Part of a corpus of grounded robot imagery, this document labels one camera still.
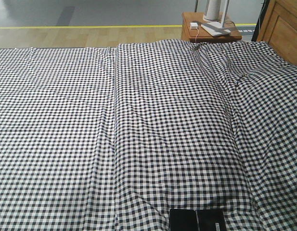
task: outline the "wooden nightstand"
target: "wooden nightstand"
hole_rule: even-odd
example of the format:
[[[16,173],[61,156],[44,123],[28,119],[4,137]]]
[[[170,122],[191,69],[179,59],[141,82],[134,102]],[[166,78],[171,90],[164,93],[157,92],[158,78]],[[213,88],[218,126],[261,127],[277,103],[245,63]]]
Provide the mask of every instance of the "wooden nightstand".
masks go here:
[[[200,23],[207,23],[203,20],[204,13],[201,12],[183,12],[182,13],[182,30],[181,39],[185,41],[195,42],[197,35],[197,30],[190,29],[190,22],[198,21]],[[211,36],[207,31],[205,31],[201,25],[199,25],[199,35],[196,38],[196,42],[233,42],[241,40],[241,34],[235,27],[233,22],[226,22],[225,27],[229,28],[231,33],[229,35],[223,36]]]

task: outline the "wooden bed frame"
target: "wooden bed frame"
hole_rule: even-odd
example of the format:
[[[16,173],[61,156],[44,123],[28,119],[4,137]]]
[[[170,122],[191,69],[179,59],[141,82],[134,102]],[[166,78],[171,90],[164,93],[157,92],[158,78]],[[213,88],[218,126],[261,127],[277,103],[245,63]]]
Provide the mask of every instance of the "wooden bed frame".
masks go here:
[[[297,65],[297,0],[271,0],[257,41],[266,41]]]

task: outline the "wooden floor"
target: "wooden floor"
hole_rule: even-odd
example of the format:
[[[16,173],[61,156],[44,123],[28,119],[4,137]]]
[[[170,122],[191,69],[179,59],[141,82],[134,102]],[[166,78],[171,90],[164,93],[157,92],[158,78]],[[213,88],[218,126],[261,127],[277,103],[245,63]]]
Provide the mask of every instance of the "wooden floor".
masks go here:
[[[0,48],[115,47],[180,37],[181,27],[5,28],[0,29]]]

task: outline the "gray floor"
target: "gray floor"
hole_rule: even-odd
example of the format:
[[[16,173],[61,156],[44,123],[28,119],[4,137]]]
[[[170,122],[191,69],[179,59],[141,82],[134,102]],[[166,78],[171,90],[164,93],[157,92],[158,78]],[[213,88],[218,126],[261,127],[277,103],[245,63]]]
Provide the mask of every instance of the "gray floor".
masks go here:
[[[237,24],[256,23],[264,0],[231,0]],[[198,12],[205,9],[200,0]],[[0,0],[0,27],[181,25],[195,0]]]

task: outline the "charger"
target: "charger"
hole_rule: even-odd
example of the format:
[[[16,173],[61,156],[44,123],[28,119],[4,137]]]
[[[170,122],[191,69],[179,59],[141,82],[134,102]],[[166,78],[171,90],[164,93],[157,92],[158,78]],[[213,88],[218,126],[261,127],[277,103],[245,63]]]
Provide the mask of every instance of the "charger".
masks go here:
[[[198,24],[195,22],[190,23],[190,29],[191,30],[197,30],[198,29]]]

